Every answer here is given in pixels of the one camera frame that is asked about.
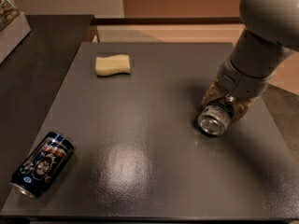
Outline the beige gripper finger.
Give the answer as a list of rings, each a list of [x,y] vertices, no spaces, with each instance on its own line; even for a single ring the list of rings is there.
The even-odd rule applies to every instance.
[[[256,102],[255,98],[234,98],[232,101],[234,114],[232,116],[232,122],[240,121],[249,111],[250,107]]]
[[[225,94],[225,90],[214,80],[213,83],[207,89],[204,97],[202,98],[201,105],[207,106],[211,101],[221,98]]]

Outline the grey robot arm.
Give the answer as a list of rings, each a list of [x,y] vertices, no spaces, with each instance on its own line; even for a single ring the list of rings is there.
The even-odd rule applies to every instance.
[[[299,0],[240,0],[239,11],[245,29],[202,99],[207,105],[233,96],[233,120],[244,117],[277,67],[299,51]]]

